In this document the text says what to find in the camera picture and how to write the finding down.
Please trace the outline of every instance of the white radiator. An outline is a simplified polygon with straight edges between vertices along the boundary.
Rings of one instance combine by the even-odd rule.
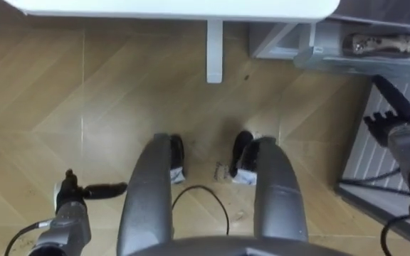
[[[410,101],[410,80],[389,80]],[[381,96],[376,87],[373,86],[364,115],[371,115],[373,112],[384,113],[388,110],[393,109]],[[369,178],[392,171],[396,167],[396,162],[390,152],[378,145],[368,132],[364,122],[361,121],[342,178]],[[373,184],[408,191],[406,184],[401,178],[401,174],[392,176],[384,181],[376,181]],[[409,211],[410,198],[407,196],[344,184],[338,186],[337,192],[350,201],[350,203],[381,221],[387,221],[392,216],[405,215]]]

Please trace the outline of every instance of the table leg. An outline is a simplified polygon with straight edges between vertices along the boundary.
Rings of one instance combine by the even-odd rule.
[[[223,21],[208,20],[206,23],[206,81],[222,82]]]

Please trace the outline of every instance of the black cable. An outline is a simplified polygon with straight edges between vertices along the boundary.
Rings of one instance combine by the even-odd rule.
[[[370,177],[370,178],[363,178],[363,179],[353,179],[353,178],[346,178],[344,179],[344,181],[351,183],[369,183],[369,182],[373,182],[373,181],[381,181],[383,179],[395,176],[397,174],[400,174],[401,170],[399,168],[394,169],[393,171],[389,171],[386,174],[381,174],[379,176],[375,176],[375,177]]]
[[[230,221],[228,220],[228,214],[227,214],[227,210],[224,207],[224,204],[221,202],[221,200],[219,200],[218,196],[211,190],[211,188],[208,188],[206,186],[203,185],[195,185],[195,186],[190,186],[185,188],[182,192],[180,192],[180,194],[175,198],[174,203],[172,204],[172,210],[174,210],[175,205],[177,204],[178,199],[183,196],[183,194],[185,194],[187,191],[190,191],[192,189],[198,189],[201,188],[205,191],[207,191],[208,193],[210,193],[219,203],[219,205],[221,206],[224,214],[226,215],[226,224],[227,224],[227,229],[226,229],[226,235],[228,235],[228,230],[230,228]]]
[[[381,187],[381,186],[374,186],[374,185],[369,185],[369,184],[365,184],[365,183],[357,183],[354,181],[346,181],[346,180],[341,180],[340,183],[342,184],[346,184],[346,185],[351,185],[351,186],[357,186],[357,187],[361,187],[361,188],[368,188],[368,189],[372,189],[372,190],[376,190],[376,191],[384,191],[384,192],[389,192],[389,193],[395,193],[395,194],[399,194],[402,196],[410,196],[410,193],[408,191],[403,191],[403,190],[398,190],[396,188],[385,188],[385,187]]]
[[[389,248],[387,247],[387,234],[389,233],[390,228],[395,225],[396,223],[407,220],[409,218],[409,215],[403,215],[399,217],[392,218],[385,224],[384,228],[382,228],[381,231],[381,247],[382,251],[384,252],[385,256],[391,256],[391,253],[389,251]]]
[[[386,174],[382,174],[382,175],[370,177],[370,178],[363,178],[363,179],[344,178],[340,180],[340,183],[351,185],[351,186],[358,186],[362,188],[368,188],[368,189],[377,190],[377,191],[396,193],[396,194],[403,195],[403,196],[410,196],[410,193],[408,191],[403,191],[403,190],[399,190],[396,188],[385,188],[382,186],[375,186],[375,185],[367,184],[373,181],[381,181],[383,179],[389,178],[399,173],[401,173],[401,170],[399,168],[396,168],[393,171],[389,171]]]
[[[22,230],[20,230],[20,231],[11,239],[11,241],[8,243],[8,245],[7,245],[7,247],[6,247],[6,252],[4,253],[4,256],[9,256],[9,253],[10,253],[10,251],[11,251],[11,249],[12,249],[12,246],[14,246],[14,243],[17,241],[17,239],[18,239],[19,237],[21,237],[22,235],[24,235],[25,233],[27,233],[27,232],[29,232],[29,231],[32,231],[32,230],[35,230],[35,229],[39,228],[39,224],[40,224],[40,223],[41,223],[40,221],[39,221],[39,222],[36,222],[36,223],[33,223],[33,224],[29,225],[28,227],[23,228]]]

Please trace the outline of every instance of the white table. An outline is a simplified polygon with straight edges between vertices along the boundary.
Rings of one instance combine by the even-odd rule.
[[[25,14],[207,20],[206,80],[222,82],[223,21],[315,23],[340,0],[4,0]]]

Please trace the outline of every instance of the wooden floor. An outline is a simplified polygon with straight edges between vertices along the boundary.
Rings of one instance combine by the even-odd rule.
[[[382,255],[381,225],[334,194],[368,80],[248,57],[244,24],[226,24],[225,75],[205,81],[205,24],[25,17],[0,2],[0,255],[23,226],[53,216],[53,185],[127,181],[156,132],[183,136],[189,180],[212,187],[232,235],[251,235],[254,189],[215,181],[242,129],[278,138],[298,175],[310,242]],[[115,255],[124,198],[93,201],[83,255]],[[174,211],[175,237],[219,235],[224,215],[201,191]],[[37,233],[15,244],[26,255]],[[395,255],[410,244],[391,235]]]

